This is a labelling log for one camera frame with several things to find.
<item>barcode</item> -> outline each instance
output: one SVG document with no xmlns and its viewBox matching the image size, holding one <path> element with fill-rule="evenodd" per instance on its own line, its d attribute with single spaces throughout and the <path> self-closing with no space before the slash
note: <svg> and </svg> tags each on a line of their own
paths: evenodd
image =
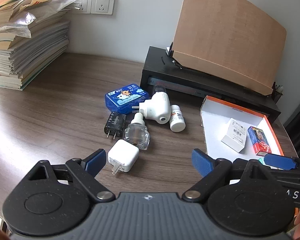
<svg viewBox="0 0 300 240">
<path fill-rule="evenodd" d="M 177 116 L 178 116 L 178 118 L 179 118 L 180 120 L 183 119 L 182 114 L 177 113 Z"/>
<path fill-rule="evenodd" d="M 233 129 L 233 131 L 234 131 L 237 135 L 241 136 L 241 133 L 240 133 L 237 129 Z"/>
</svg>

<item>wall outlet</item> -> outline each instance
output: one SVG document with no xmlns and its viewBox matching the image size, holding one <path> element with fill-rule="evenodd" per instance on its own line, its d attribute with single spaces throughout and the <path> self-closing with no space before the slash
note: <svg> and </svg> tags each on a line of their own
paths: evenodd
<svg viewBox="0 0 300 240">
<path fill-rule="evenodd" d="M 112 15 L 114 0 L 92 0 L 91 13 Z"/>
<path fill-rule="evenodd" d="M 91 2 L 92 0 L 76 0 L 74 13 L 90 13 L 91 12 Z"/>
</svg>

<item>white charger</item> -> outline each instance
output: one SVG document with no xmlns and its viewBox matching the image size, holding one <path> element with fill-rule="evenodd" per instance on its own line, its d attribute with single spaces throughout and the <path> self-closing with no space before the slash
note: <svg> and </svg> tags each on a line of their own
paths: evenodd
<svg viewBox="0 0 300 240">
<path fill-rule="evenodd" d="M 114 167 L 112 174 L 130 171 L 139 156 L 139 149 L 125 140 L 118 140 L 108 152 L 108 161 Z"/>
</svg>

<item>blue box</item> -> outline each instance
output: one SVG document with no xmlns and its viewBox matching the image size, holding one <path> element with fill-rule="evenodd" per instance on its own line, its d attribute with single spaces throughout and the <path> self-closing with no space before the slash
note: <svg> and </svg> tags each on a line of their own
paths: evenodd
<svg viewBox="0 0 300 240">
<path fill-rule="evenodd" d="M 136 84 L 119 88 L 105 94 L 106 107 L 111 112 L 129 114 L 132 106 L 138 106 L 140 102 L 149 99 L 149 94 Z"/>
<path fill-rule="evenodd" d="M 270 146 L 263 130 L 250 126 L 248 128 L 248 133 L 256 155 L 265 156 L 266 154 L 271 153 Z"/>
</svg>

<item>blue gripper pad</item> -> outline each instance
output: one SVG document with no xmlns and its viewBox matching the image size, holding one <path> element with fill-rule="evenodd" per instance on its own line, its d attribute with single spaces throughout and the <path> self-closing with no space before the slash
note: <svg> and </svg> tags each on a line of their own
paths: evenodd
<svg viewBox="0 0 300 240">
<path fill-rule="evenodd" d="M 267 165 L 284 169 L 287 171 L 291 169 L 295 169 L 297 167 L 297 163 L 295 163 L 292 160 L 292 158 L 281 156 L 281 155 L 268 153 L 266 154 L 263 160 Z"/>
<path fill-rule="evenodd" d="M 81 166 L 92 177 L 95 177 L 106 165 L 107 155 L 104 149 L 98 149 L 93 154 L 81 161 Z"/>
<path fill-rule="evenodd" d="M 215 160 L 209 157 L 200 149 L 194 149 L 192 151 L 192 166 L 200 173 L 201 176 L 207 176 L 215 167 Z"/>
</svg>

